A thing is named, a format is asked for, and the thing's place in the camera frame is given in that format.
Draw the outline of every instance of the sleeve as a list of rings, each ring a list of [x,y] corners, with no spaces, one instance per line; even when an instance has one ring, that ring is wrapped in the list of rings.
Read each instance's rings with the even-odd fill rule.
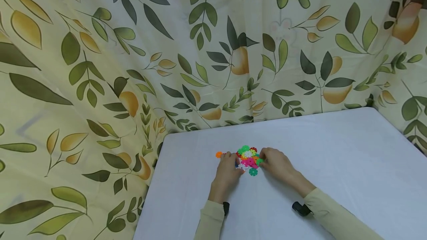
[[[205,207],[200,210],[200,221],[194,240],[219,240],[223,220],[223,205],[206,201]]]
[[[305,198],[315,219],[337,240],[383,240],[376,232],[320,189]]]

